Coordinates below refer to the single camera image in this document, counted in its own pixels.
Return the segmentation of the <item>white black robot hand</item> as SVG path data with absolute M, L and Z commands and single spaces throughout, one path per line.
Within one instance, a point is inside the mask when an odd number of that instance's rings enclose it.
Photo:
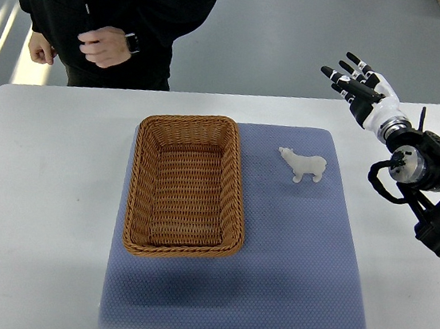
M 346 57 L 347 62 L 339 63 L 343 72 L 329 66 L 322 66 L 320 71 L 331 81 L 331 88 L 347 101 L 355 121 L 382 143 L 392 132 L 411 128 L 387 79 L 355 54 L 348 52 Z

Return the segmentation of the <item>person's hand with watch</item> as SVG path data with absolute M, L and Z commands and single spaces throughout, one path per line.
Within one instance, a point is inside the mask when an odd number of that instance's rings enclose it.
M 89 30 L 77 39 L 85 59 L 102 69 L 123 64 L 132 57 L 124 31 L 116 27 Z

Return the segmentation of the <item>person's other hand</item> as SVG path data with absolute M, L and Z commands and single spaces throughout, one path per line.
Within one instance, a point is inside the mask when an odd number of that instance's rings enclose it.
M 32 62 L 53 65 L 57 52 L 43 34 L 32 32 L 28 42 L 28 49 Z

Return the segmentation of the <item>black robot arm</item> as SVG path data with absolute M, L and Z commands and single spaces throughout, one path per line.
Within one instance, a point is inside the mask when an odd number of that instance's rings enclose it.
M 407 204 L 417 217 L 414 234 L 440 257 L 440 137 L 419 126 L 398 123 L 386 139 L 391 158 L 375 163 L 368 173 L 378 194 L 394 204 Z

